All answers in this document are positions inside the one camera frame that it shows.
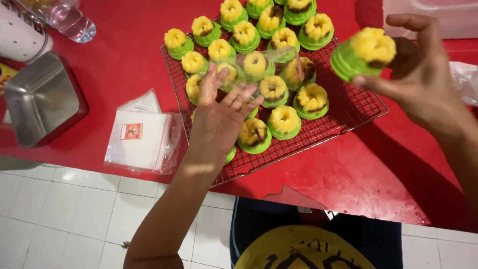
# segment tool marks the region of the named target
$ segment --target plastic water bottle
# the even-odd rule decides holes
[[[81,13],[72,0],[17,0],[27,11],[69,39],[84,44],[96,34],[95,24]]]
[[[50,7],[46,23],[66,35],[69,39],[84,44],[96,34],[95,24],[76,7],[60,2]]]

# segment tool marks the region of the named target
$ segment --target hand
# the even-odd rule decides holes
[[[387,16],[386,23],[417,32],[418,45],[404,37],[395,38],[392,80],[357,76],[353,84],[394,100],[413,122],[433,135],[453,135],[475,122],[455,92],[437,19],[397,14]]]
[[[217,171],[224,166],[226,155],[236,142],[242,123],[264,99],[259,96],[251,101],[257,84],[240,83],[220,103],[216,102],[217,89],[228,74],[228,68],[218,73],[216,65],[209,63],[207,73],[201,80],[187,153],[214,164]]]

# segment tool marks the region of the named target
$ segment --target person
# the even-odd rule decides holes
[[[435,137],[464,195],[478,211],[478,124],[455,93],[437,20],[398,14],[389,15],[386,23],[417,32],[417,43],[395,39],[391,80],[357,76],[353,84],[394,100]],[[181,243],[242,122],[263,100],[258,97],[242,108],[255,85],[240,85],[217,103],[217,88],[227,73],[227,69],[217,73],[209,64],[189,149],[134,235],[124,268],[183,268],[178,256]],[[403,267],[399,223],[339,214],[323,229],[303,225],[296,207],[246,198],[236,199],[230,244],[235,269]]]

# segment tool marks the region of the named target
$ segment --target yellow shirt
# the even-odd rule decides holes
[[[338,235],[308,225],[275,228],[257,238],[234,269],[348,269],[375,267]]]

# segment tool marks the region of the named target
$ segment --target red table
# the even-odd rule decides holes
[[[0,154],[169,183],[171,176],[132,175],[103,166],[116,107],[155,88],[163,111],[177,111],[160,46],[170,28],[190,30],[200,15],[214,18],[222,0],[94,1],[82,10],[97,26],[92,42],[75,44],[52,32],[89,104],[89,114],[50,145],[16,146],[0,133]],[[344,41],[361,27],[381,27],[381,1],[319,1]],[[452,60],[478,64],[477,40],[446,42]],[[385,116],[214,191],[410,224],[478,232],[475,219],[437,142],[383,98]],[[3,118],[5,102],[0,101]]]

